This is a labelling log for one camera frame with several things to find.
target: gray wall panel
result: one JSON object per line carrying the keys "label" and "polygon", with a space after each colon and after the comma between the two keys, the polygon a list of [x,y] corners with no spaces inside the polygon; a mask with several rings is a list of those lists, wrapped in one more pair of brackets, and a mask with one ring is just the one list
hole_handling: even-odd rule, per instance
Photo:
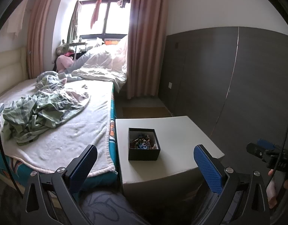
{"label": "gray wall panel", "polygon": [[[237,31],[209,28],[167,36],[160,99],[175,116],[189,116],[208,136],[225,102]],[[259,138],[281,144],[287,122],[288,36],[240,27],[230,92],[211,136],[225,154],[222,163],[243,173],[258,169],[266,182],[265,163],[245,147]]]}
{"label": "gray wall panel", "polygon": [[230,92],[212,141],[225,153],[222,163],[238,172],[267,168],[245,150],[262,138],[281,144],[288,122],[288,36],[240,28]]}
{"label": "gray wall panel", "polygon": [[173,113],[189,116],[209,136],[229,86],[238,28],[209,28],[190,31],[190,34]]}
{"label": "gray wall panel", "polygon": [[[190,34],[183,32],[167,36],[166,39],[158,95],[172,113],[182,78],[184,61],[188,51],[187,41],[189,38]],[[168,88],[169,82],[172,83],[171,89]]]}

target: mattress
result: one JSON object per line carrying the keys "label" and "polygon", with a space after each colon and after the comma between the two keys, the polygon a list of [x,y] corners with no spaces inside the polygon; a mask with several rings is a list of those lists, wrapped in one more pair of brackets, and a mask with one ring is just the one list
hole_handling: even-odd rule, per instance
{"label": "mattress", "polygon": [[[31,81],[32,80],[27,80],[23,82],[23,84],[24,83],[31,84],[32,83]],[[111,108],[110,108],[111,113],[110,113],[109,153],[116,167],[117,166],[116,137],[115,137],[116,135],[116,129],[115,129],[116,113],[115,113],[115,107],[114,107],[113,91],[114,91],[114,86],[113,86],[112,94],[111,94],[112,97],[111,97]],[[26,186],[26,183],[30,177],[30,173],[33,171],[33,169],[15,158],[12,158],[9,156],[6,156],[6,158],[7,158],[7,162],[10,166],[10,169],[11,169],[11,172],[13,174],[15,181],[20,185]],[[7,178],[10,178],[5,168],[4,162],[2,160],[1,153],[0,153],[0,174],[4,175]],[[103,174],[87,178],[82,186],[82,190],[88,190],[95,186],[111,185],[116,180],[117,180],[117,172],[105,172]]]}

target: cable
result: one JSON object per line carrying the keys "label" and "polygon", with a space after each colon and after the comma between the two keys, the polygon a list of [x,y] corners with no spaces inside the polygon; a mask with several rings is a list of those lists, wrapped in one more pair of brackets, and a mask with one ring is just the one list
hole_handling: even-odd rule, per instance
{"label": "cable", "polygon": [[271,177],[270,177],[270,179],[269,179],[269,182],[268,182],[268,184],[267,184],[266,187],[268,187],[268,185],[270,184],[270,182],[271,182],[271,180],[272,180],[272,178],[273,178],[273,176],[274,176],[274,174],[275,174],[275,172],[276,172],[276,169],[277,169],[277,167],[278,167],[278,164],[279,164],[279,162],[280,162],[281,156],[282,156],[282,154],[283,154],[285,142],[286,142],[286,140],[287,140],[287,133],[288,133],[288,124],[287,124],[287,129],[286,129],[285,134],[284,134],[281,151],[280,151],[280,153],[279,153],[278,159],[277,159],[276,164],[275,164],[275,167],[274,167],[274,169],[273,169],[273,173],[272,173],[272,175],[271,175]]}
{"label": "cable", "polygon": [[10,178],[11,178],[11,180],[12,180],[12,183],[14,184],[14,186],[15,186],[16,190],[18,191],[20,197],[23,198],[23,195],[22,195],[20,189],[18,188],[18,186],[17,186],[17,184],[16,184],[16,182],[15,182],[15,180],[14,180],[14,178],[13,178],[13,175],[12,175],[12,173],[11,173],[10,167],[9,167],[9,165],[8,165],[8,162],[7,162],[7,159],[6,159],[6,156],[5,156],[3,144],[2,144],[2,142],[1,142],[1,131],[0,131],[0,151],[1,151],[1,157],[2,157],[3,160],[4,160],[4,164],[5,164],[6,169],[7,169],[8,173],[9,173],[9,175],[10,175]]}
{"label": "cable", "polygon": [[233,67],[233,69],[232,69],[232,73],[231,73],[231,77],[230,77],[230,81],[229,81],[228,90],[227,90],[227,92],[226,92],[226,97],[225,97],[225,100],[224,100],[224,102],[223,102],[223,106],[222,106],[222,108],[221,108],[221,111],[220,111],[219,116],[218,116],[218,118],[217,118],[217,121],[216,121],[216,123],[215,123],[215,126],[214,126],[212,132],[210,133],[209,138],[211,138],[212,135],[213,135],[213,132],[214,132],[216,126],[217,126],[217,123],[218,123],[218,121],[219,121],[219,119],[220,119],[220,116],[221,116],[221,114],[222,114],[222,112],[223,112],[225,103],[226,103],[226,101],[227,101],[227,97],[228,97],[228,93],[229,93],[229,90],[230,90],[232,78],[233,78],[233,76],[234,76],[234,68],[235,68],[235,66],[236,66],[236,61],[237,61],[237,51],[238,51],[238,47],[239,47],[239,34],[240,34],[240,28],[238,27],[237,49],[236,49],[236,55],[235,55],[235,58],[234,58],[234,67]]}

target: upholstered headboard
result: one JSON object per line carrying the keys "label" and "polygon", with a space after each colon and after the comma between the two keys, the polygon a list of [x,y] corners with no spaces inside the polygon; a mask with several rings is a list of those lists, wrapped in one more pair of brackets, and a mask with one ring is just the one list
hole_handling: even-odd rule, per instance
{"label": "upholstered headboard", "polygon": [[0,94],[26,79],[26,48],[0,52]]}

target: person's leg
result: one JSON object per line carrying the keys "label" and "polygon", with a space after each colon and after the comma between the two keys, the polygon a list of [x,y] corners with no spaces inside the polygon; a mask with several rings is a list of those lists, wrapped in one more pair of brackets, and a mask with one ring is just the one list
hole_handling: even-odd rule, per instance
{"label": "person's leg", "polygon": [[114,193],[107,188],[97,188],[83,193],[80,206],[95,225],[149,225],[132,210],[121,193]]}

